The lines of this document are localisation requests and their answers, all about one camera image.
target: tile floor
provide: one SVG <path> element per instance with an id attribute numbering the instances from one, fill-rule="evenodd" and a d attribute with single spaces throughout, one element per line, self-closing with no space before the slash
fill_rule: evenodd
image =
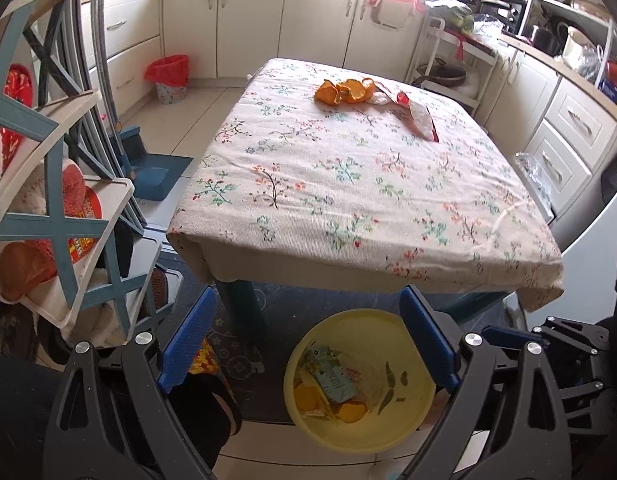
<path id="1" fill-rule="evenodd" d="M 242 88 L 189 88 L 183 101 L 162 105 L 154 99 L 126 121 L 125 126 L 141 127 L 141 137 L 149 153 L 194 157 L 165 200 L 140 200 L 150 227 L 166 230 L 200 158 L 242 91 Z"/>
<path id="2" fill-rule="evenodd" d="M 165 200 L 140 201 L 153 229 L 168 227 L 200 158 L 242 91 L 190 88 L 184 101 L 168 106 L 150 101 L 125 124 L 141 127 L 150 153 L 194 156 Z M 416 431 L 404 443 L 379 454 L 346 455 L 318 446 L 295 426 L 245 422 L 242 431 L 223 447 L 213 471 L 219 480 L 365 480 L 377 461 L 400 459 L 404 465 L 408 463 L 427 435 L 427 431 Z M 487 432 L 482 432 L 472 438 L 458 468 L 477 461 L 486 436 Z"/>

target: floral tablecloth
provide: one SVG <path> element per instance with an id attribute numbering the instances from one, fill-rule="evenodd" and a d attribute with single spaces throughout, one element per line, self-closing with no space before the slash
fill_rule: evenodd
<path id="1" fill-rule="evenodd" d="M 168 240 L 198 279 L 335 290 L 517 290 L 527 310 L 562 291 L 562 257 L 514 170 L 455 102 L 425 104 L 439 143 L 398 105 L 315 102 L 363 74 L 272 59 L 202 158 Z"/>

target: white drawer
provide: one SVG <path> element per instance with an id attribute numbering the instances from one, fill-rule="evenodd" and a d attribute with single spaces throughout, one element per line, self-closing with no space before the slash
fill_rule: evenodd
<path id="1" fill-rule="evenodd" d="M 559 216 L 591 179 L 590 170 L 546 120 L 539 125 L 526 151 L 535 156 L 544 174 L 551 179 L 551 202 Z"/>
<path id="2" fill-rule="evenodd" d="M 159 58 L 159 38 L 153 38 L 108 60 L 111 90 L 119 117 L 153 89 L 154 84 L 144 79 L 144 71 Z M 93 88 L 98 88 L 96 69 L 91 69 L 89 74 Z M 101 104 L 98 106 L 101 113 L 106 113 Z"/>
<path id="3" fill-rule="evenodd" d="M 91 6 L 82 6 L 82 34 L 89 68 L 95 65 Z M 159 0 L 104 0 L 104 42 L 112 57 L 159 36 Z"/>
<path id="4" fill-rule="evenodd" d="M 617 130 L 614 118 L 566 79 L 562 79 L 546 118 L 593 170 Z"/>

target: white appliance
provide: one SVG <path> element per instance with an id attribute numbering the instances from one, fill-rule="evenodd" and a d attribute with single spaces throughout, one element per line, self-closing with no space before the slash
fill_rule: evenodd
<path id="1" fill-rule="evenodd" d="M 595 221 L 563 253 L 564 293 L 532 314 L 528 327 L 546 316 L 585 323 L 613 315 L 617 278 L 617 193 Z"/>

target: floor mat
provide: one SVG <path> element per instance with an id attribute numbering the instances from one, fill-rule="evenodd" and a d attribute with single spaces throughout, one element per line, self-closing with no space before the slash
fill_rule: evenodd
<path id="1" fill-rule="evenodd" d="M 194 303 L 206 286 L 195 279 L 176 254 L 162 253 L 159 262 L 184 276 L 178 304 Z M 218 311 L 207 336 L 236 394 L 244 420 L 291 424 L 282 389 L 286 363 L 300 339 L 322 319 L 351 308 L 378 308 L 395 314 L 399 311 L 398 294 L 338 292 L 271 283 L 254 285 L 268 323 L 266 341 L 252 346 L 233 335 L 219 297 Z M 427 296 L 434 307 L 458 297 L 455 294 Z M 489 324 L 507 326 L 501 302 L 466 323 L 463 329 L 479 332 Z"/>

